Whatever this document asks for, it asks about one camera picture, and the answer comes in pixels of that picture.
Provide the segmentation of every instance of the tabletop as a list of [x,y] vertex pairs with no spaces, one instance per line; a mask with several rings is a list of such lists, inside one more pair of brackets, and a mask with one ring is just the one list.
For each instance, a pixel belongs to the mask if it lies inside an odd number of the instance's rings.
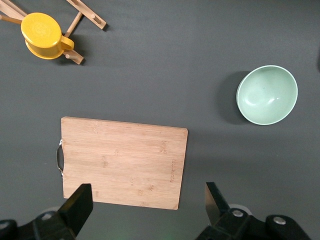
[[[67,1],[13,0],[65,32]],[[56,149],[65,116],[188,129],[178,210],[94,203],[78,235],[193,240],[209,224],[205,182],[264,221],[295,219],[312,239],[320,223],[320,1],[85,1],[70,38],[85,58],[44,60],[18,24],[0,22],[0,218],[25,224],[63,198]],[[292,73],[298,98],[282,121],[247,121],[241,80],[265,65]]]

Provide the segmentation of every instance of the wooden cutting board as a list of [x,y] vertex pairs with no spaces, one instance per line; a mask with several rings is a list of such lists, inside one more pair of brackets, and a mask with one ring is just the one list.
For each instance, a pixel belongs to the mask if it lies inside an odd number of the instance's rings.
[[95,202],[178,209],[186,128],[61,119],[63,196],[92,185]]

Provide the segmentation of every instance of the mug handle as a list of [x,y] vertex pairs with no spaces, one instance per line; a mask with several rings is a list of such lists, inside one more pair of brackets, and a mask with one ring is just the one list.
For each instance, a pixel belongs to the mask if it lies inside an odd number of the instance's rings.
[[73,50],[74,47],[75,47],[75,43],[74,41],[72,41],[70,38],[67,38],[65,36],[61,36],[61,45],[62,45],[62,48],[64,50]]

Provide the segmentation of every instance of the mint green bowl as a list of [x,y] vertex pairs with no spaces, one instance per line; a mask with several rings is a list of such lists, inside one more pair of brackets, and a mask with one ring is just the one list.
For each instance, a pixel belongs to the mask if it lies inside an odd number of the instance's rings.
[[298,86],[294,76],[280,66],[261,66],[240,83],[236,103],[242,115],[258,125],[275,124],[294,108]]

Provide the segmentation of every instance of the upside-down yellow cup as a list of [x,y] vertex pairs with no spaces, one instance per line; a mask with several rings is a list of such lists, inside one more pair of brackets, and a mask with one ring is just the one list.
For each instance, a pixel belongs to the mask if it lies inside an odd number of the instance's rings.
[[71,39],[62,35],[57,21],[44,13],[34,12],[25,16],[21,32],[28,49],[42,59],[56,59],[75,46]]

